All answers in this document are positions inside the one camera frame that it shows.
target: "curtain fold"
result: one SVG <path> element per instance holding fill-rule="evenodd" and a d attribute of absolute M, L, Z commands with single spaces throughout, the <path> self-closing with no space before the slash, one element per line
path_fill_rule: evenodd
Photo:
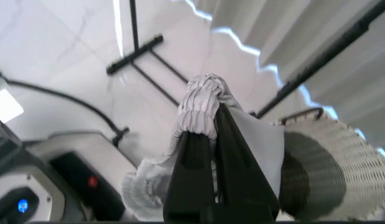
<path fill-rule="evenodd" d="M 379 0 L 194 0 L 261 51 L 261 67 L 276 64 L 285 83 L 310 64 Z M 311 99 L 332 105 L 339 119 L 385 149 L 385 13 L 369 31 L 309 79 Z"/>

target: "woven basket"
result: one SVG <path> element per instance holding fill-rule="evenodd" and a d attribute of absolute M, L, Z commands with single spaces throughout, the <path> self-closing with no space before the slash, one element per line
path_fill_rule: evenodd
<path fill-rule="evenodd" d="M 367 220 L 385 207 L 385 158 L 321 108 L 280 120 L 279 201 L 296 220 Z"/>

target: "crumpled fabric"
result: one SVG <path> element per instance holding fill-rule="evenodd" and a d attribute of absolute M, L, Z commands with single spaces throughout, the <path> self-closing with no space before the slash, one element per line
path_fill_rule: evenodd
<path fill-rule="evenodd" d="M 255 132 L 257 132 L 257 127 L 253 124 L 260 121 L 242 111 L 241 106 L 231 94 L 224 79 L 211 73 L 193 78 L 188 82 L 187 94 L 179 105 L 178 116 L 168 150 L 160 157 L 143 159 L 137 168 L 136 174 L 126 174 L 123 180 L 122 198 L 124 205 L 126 209 L 132 211 L 139 221 L 163 221 L 163 202 L 177 158 L 177 143 L 182 133 L 189 131 L 191 133 L 208 136 L 210 144 L 214 146 L 217 137 L 214 119 L 220 103 L 225 104 L 229 109 L 233 109 L 232 111 L 230 110 L 231 114 L 243 121 L 241 124 L 242 126 L 247 126 L 247 129 L 245 131 L 241 130 L 242 134 L 252 136 L 250 138 L 248 136 L 246 140 L 247 144 L 251 149 L 252 147 L 257 148 L 252 145 L 252 142 L 253 144 L 259 144 L 256 142 Z M 274 182 L 272 185 L 270 183 L 270 185 L 278 196 L 281 182 L 281 165 L 283 161 L 283 129 L 273 126 L 270 127 L 274 130 L 272 130 L 272 132 L 270 131 L 267 137 L 270 140 L 272 139 L 270 145 L 275 145 L 276 150 L 270 149 L 270 151 L 274 151 L 275 153 L 269 153 L 268 155 L 270 155 L 272 159 L 275 158 L 278 160 L 278 162 L 274 163 L 274 169 L 269 168 L 265 170 L 267 170 L 267 173 L 270 173 L 270 179 Z M 260 157 L 258 153 L 253 152 L 253 154 L 255 158 L 256 156 Z M 265 157 L 260 158 L 260 160 L 266 162 Z"/>

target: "red button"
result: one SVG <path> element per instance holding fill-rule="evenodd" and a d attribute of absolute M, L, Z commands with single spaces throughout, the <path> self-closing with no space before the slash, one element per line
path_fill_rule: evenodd
<path fill-rule="evenodd" d="M 90 177 L 89 179 L 88 179 L 88 186 L 89 187 L 97 187 L 97 185 L 98 185 L 98 179 L 97 179 L 97 177 Z"/>

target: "garment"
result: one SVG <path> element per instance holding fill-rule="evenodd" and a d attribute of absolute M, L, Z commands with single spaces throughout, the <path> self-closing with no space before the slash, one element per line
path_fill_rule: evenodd
<path fill-rule="evenodd" d="M 145 158 L 135 175 L 123 180 L 123 202 L 140 221 L 163 221 L 163 201 L 177 158 L 177 143 L 184 131 L 204 134 L 214 147 L 217 137 L 214 118 L 220 103 L 225 104 L 278 196 L 283 161 L 283 129 L 244 113 L 224 79 L 204 74 L 188 82 L 187 94 L 179 106 L 169 149 L 160 157 Z"/>

